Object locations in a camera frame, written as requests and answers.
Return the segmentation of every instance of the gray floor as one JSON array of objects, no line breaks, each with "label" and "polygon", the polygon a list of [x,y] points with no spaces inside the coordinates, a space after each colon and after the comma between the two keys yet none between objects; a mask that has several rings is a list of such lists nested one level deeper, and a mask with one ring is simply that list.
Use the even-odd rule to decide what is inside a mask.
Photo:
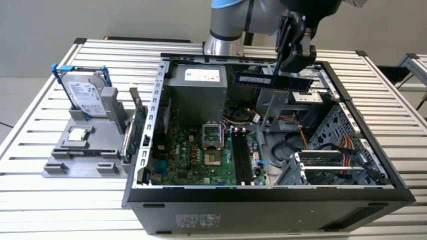
[{"label": "gray floor", "polygon": [[[0,122],[15,126],[47,78],[0,77]],[[0,124],[0,143],[11,128]]]}]

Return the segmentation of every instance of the ram slot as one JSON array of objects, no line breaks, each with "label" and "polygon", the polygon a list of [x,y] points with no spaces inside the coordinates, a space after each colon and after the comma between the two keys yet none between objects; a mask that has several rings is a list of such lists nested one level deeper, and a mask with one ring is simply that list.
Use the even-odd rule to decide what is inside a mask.
[{"label": "ram slot", "polygon": [[231,142],[237,183],[238,185],[243,185],[243,183],[245,185],[250,185],[253,181],[253,171],[246,134],[243,132],[234,132]]}]

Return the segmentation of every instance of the white wall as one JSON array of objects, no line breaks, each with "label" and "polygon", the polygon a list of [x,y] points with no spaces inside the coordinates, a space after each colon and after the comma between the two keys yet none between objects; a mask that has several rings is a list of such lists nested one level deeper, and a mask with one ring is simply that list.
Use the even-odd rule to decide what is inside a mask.
[{"label": "white wall", "polygon": [[[365,50],[395,64],[407,52],[427,53],[427,0],[342,4],[321,22],[318,49]],[[47,77],[76,37],[206,40],[210,0],[0,0],[0,76]],[[275,38],[257,36],[258,45]]]},{"label": "white wall", "polygon": [[210,0],[0,0],[0,76],[47,77],[76,37],[206,40]]}]

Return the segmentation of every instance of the wire bundle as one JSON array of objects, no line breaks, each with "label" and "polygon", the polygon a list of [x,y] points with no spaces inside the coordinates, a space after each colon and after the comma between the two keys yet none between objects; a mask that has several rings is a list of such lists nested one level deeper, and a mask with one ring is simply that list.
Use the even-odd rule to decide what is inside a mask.
[{"label": "wire bundle", "polygon": [[[341,143],[339,143],[338,147],[355,150],[354,141],[351,140],[351,138],[349,136],[346,136],[346,135],[342,136]],[[346,154],[343,155],[342,158],[343,158],[342,159],[342,166],[350,167],[351,161],[353,161],[351,158],[349,156],[346,156]]]}]

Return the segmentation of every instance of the green circuit board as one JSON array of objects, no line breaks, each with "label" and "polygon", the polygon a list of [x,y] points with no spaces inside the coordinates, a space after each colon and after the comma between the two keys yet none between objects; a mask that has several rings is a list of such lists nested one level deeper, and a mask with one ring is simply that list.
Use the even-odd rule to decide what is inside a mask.
[{"label": "green circuit board", "polygon": [[[237,185],[233,138],[225,133],[222,150],[203,149],[202,128],[177,128],[173,131],[171,153],[167,171],[162,175],[162,185]],[[247,135],[249,144],[258,144],[257,135]],[[255,185],[266,185],[265,171],[259,168]]]}]

